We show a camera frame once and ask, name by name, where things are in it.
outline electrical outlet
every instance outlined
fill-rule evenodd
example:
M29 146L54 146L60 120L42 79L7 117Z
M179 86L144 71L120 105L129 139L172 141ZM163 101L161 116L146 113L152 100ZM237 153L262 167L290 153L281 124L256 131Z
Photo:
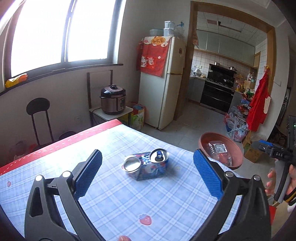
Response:
M76 124L81 124L81 116L80 115L75 117L75 123Z

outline white refrigerator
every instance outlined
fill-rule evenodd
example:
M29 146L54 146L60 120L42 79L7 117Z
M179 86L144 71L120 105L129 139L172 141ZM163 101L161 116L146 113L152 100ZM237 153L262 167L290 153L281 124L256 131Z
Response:
M173 121L185 62L185 43L173 37L161 77L141 72L139 103L145 123L158 129Z

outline rice cooker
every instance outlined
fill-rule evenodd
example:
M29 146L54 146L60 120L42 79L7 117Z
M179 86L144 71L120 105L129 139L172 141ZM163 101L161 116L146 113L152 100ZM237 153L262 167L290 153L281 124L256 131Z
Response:
M102 111L108 115L120 114L126 108L126 90L109 85L101 90Z

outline human hand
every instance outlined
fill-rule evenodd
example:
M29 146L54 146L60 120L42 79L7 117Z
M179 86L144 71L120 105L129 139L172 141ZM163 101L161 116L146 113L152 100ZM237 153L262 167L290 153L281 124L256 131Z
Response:
M131 241L131 239L125 235L121 235L119 236L118 241Z
M289 184L289 187L287 189L287 195L290 194L295 188L296 188L296 168L291 165L289 168L289 175L291 177L291 182ZM267 195L274 194L274 189L276 185L276 171L274 168L272 168L272 171L268 173L268 178L271 178L272 180L266 183L267 189L265 190Z

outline bright light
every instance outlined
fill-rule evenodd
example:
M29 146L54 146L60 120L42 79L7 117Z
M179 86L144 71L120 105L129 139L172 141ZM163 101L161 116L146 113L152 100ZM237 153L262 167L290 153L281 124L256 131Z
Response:
M106 59L115 0L78 0L69 32L68 61Z
M69 4L70 0L26 0L12 43L11 76L61 62Z

